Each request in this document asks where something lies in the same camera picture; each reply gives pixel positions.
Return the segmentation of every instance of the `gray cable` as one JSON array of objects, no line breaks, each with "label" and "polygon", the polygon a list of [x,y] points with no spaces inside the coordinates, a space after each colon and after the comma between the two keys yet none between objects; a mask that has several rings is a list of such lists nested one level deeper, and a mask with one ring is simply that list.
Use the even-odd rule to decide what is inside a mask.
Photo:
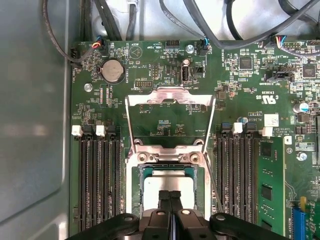
[{"label": "gray cable", "polygon": [[201,29],[201,31],[206,35],[210,41],[220,49],[225,50],[233,50],[233,49],[240,49],[246,46],[249,46],[253,43],[263,41],[267,39],[269,36],[278,33],[291,25],[294,21],[300,18],[303,14],[305,14],[308,10],[310,10],[314,5],[316,5],[320,0],[311,0],[306,5],[304,5],[299,11],[289,17],[287,20],[279,24],[278,26],[266,31],[258,36],[249,38],[247,40],[239,40],[234,42],[223,42],[219,41],[216,35],[211,31],[210,27],[208,26],[206,20],[202,16],[198,5],[195,0],[183,0],[188,12],[190,13],[192,19],[197,24],[197,26]]},{"label": "gray cable", "polygon": [[135,37],[135,28],[137,22],[137,7],[135,4],[130,4],[129,7],[129,25],[126,31],[126,41],[132,41]]},{"label": "gray cable", "polygon": [[64,56],[66,59],[68,59],[69,61],[73,62],[73,63],[81,63],[83,60],[85,60],[87,57],[91,56],[92,53],[94,52],[94,48],[90,48],[87,52],[85,52],[85,54],[82,55],[82,57],[80,58],[74,58],[69,56],[68,54],[65,53],[65,51],[60,47],[54,32],[51,28],[51,24],[49,21],[49,16],[48,16],[48,0],[43,0],[42,2],[42,16],[44,19],[44,24],[46,27],[46,31],[50,37],[51,42],[53,43],[53,45],[55,46],[55,48],[57,49],[57,51]]},{"label": "gray cable", "polygon": [[296,57],[300,57],[300,58],[311,58],[311,57],[318,57],[320,56],[320,52],[314,52],[314,53],[297,53],[295,51],[291,51],[285,47],[281,47],[280,50],[288,53],[288,54],[291,54],[293,56],[296,56]]},{"label": "gray cable", "polygon": [[169,11],[169,9],[166,7],[164,0],[159,0],[161,10],[163,14],[174,24],[178,25],[180,28],[184,29],[185,31],[191,33],[192,35],[196,36],[199,39],[203,39],[205,36],[201,35],[200,33],[196,32],[195,30],[189,28],[187,25],[185,25],[183,22],[181,22],[179,19],[177,19],[172,12]]}]

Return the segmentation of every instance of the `capacitor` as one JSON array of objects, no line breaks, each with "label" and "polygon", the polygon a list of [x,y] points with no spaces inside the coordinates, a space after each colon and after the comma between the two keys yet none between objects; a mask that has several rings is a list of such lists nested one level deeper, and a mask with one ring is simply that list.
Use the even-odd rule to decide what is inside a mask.
[{"label": "capacitor", "polygon": [[309,110],[309,105],[308,103],[302,102],[302,103],[297,103],[296,105],[294,105],[293,107],[293,111],[295,113],[305,113]]}]

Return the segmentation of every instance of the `black cable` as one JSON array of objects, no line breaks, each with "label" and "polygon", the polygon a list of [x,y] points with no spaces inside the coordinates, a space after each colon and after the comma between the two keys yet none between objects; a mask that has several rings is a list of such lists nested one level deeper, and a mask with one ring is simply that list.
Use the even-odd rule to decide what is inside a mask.
[{"label": "black cable", "polygon": [[94,0],[96,8],[99,11],[103,26],[111,41],[122,41],[116,20],[106,2],[106,0]]},{"label": "black cable", "polygon": [[235,0],[228,0],[226,3],[226,10],[225,10],[225,16],[226,16],[226,23],[228,24],[229,30],[234,37],[235,40],[243,40],[243,38],[238,33],[234,20],[232,18],[232,6],[234,4]]},{"label": "black cable", "polygon": [[129,8],[129,25],[126,31],[126,41],[132,41],[135,37],[135,28],[137,22],[137,6],[135,4],[130,4]]},{"label": "black cable", "polygon": [[[292,16],[297,11],[299,11],[296,7],[294,7],[288,0],[278,0],[280,7],[282,10],[288,14],[289,16]],[[308,14],[303,14],[301,17],[298,18],[298,20],[310,23],[312,25],[318,25],[317,20],[315,20],[312,16]]]},{"label": "black cable", "polygon": [[163,12],[163,14],[174,24],[176,24],[177,26],[179,26],[180,28],[184,29],[185,31],[187,31],[188,33],[196,36],[199,39],[203,39],[205,36],[203,34],[200,34],[198,32],[196,32],[195,30],[191,29],[190,27],[188,27],[187,25],[185,25],[183,22],[181,22],[178,18],[176,18],[172,12],[169,11],[169,9],[167,8],[167,6],[165,5],[164,0],[159,0],[159,4],[161,7],[161,10]]},{"label": "black cable", "polygon": [[74,58],[69,56],[68,54],[65,53],[65,51],[60,47],[59,43],[57,42],[57,39],[53,33],[53,30],[51,28],[51,24],[49,21],[49,15],[48,15],[48,0],[43,0],[42,2],[42,16],[44,19],[44,24],[46,27],[46,31],[50,37],[51,42],[53,43],[53,45],[55,46],[55,48],[58,50],[58,52],[64,56],[66,59],[68,59],[71,62],[74,63],[81,63],[83,60],[85,60],[87,57],[89,57],[93,52],[94,52],[94,48],[91,47],[85,54],[83,54],[82,57],[80,58]]},{"label": "black cable", "polygon": [[246,40],[239,40],[235,42],[222,42],[219,41],[216,35],[211,31],[210,27],[208,26],[206,20],[202,16],[198,5],[196,4],[195,0],[183,0],[188,12],[190,13],[191,17],[193,18],[194,22],[197,24],[197,26],[202,30],[202,32],[208,37],[211,42],[216,45],[220,49],[225,50],[232,50],[232,49],[240,49],[244,48],[246,46],[249,46],[253,43],[260,42],[262,40],[267,39],[269,36],[274,35],[275,33],[278,33],[291,25],[295,20],[297,20],[300,16],[302,16],[306,11],[311,9],[316,3],[318,3],[320,0],[310,0],[306,5],[304,5],[298,12],[293,14],[291,17],[289,17],[287,20],[285,20],[283,23],[279,24],[278,26],[270,29],[269,31],[266,31],[256,37],[252,37]]}]

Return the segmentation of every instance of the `expansion slot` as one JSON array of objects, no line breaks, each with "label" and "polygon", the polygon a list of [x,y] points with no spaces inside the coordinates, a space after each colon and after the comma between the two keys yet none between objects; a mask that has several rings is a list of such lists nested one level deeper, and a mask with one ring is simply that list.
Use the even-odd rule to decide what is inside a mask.
[{"label": "expansion slot", "polygon": [[233,137],[233,194],[234,194],[234,211],[235,217],[240,218],[240,138]]},{"label": "expansion slot", "polygon": [[243,149],[245,148],[245,140],[240,139],[240,181],[239,181],[239,198],[240,198],[240,218],[245,219],[245,156],[243,154]]},{"label": "expansion slot", "polygon": [[78,230],[84,231],[123,212],[121,143],[88,134],[79,148]]},{"label": "expansion slot", "polygon": [[229,138],[229,155],[228,155],[229,160],[228,161],[228,214],[233,215],[234,214],[234,189],[233,189],[233,176],[234,176],[234,168],[233,168],[233,162],[232,159],[234,159],[234,139]]},{"label": "expansion slot", "polygon": [[244,139],[244,202],[245,202],[245,216],[244,219],[247,222],[252,223],[252,202],[253,202],[253,195],[252,189],[252,162],[253,162],[253,153],[252,153],[252,138],[250,135],[246,135]]},{"label": "expansion slot", "polygon": [[225,213],[229,212],[229,139],[228,135],[222,136],[222,184],[221,184],[221,195],[222,205]]}]

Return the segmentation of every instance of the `screw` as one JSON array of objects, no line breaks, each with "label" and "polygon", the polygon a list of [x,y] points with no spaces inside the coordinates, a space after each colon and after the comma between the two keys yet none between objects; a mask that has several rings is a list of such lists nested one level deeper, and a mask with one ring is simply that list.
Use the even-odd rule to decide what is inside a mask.
[{"label": "screw", "polygon": [[83,88],[87,93],[90,93],[94,87],[91,83],[86,83]]},{"label": "screw", "polygon": [[191,162],[195,162],[196,163],[199,160],[199,155],[198,154],[192,154],[190,159],[191,159]]},{"label": "screw", "polygon": [[195,52],[195,47],[193,45],[189,44],[186,46],[185,51],[188,54],[193,54]]},{"label": "screw", "polygon": [[299,161],[305,161],[305,160],[307,160],[308,156],[305,152],[301,151],[298,153],[297,158]]},{"label": "screw", "polygon": [[144,153],[138,155],[138,160],[144,162],[147,159],[147,156]]},{"label": "screw", "polygon": [[218,215],[218,216],[216,216],[215,217],[217,220],[219,220],[219,221],[224,221],[224,220],[226,220],[226,218],[224,217],[224,216],[222,216],[222,215]]},{"label": "screw", "polygon": [[124,220],[125,220],[126,222],[130,222],[130,221],[132,221],[132,220],[133,220],[133,218],[132,218],[132,217],[130,217],[130,216],[128,216],[128,217],[125,217],[125,218],[124,218]]},{"label": "screw", "polygon": [[184,214],[184,215],[189,215],[190,211],[189,210],[182,210],[181,213]]}]

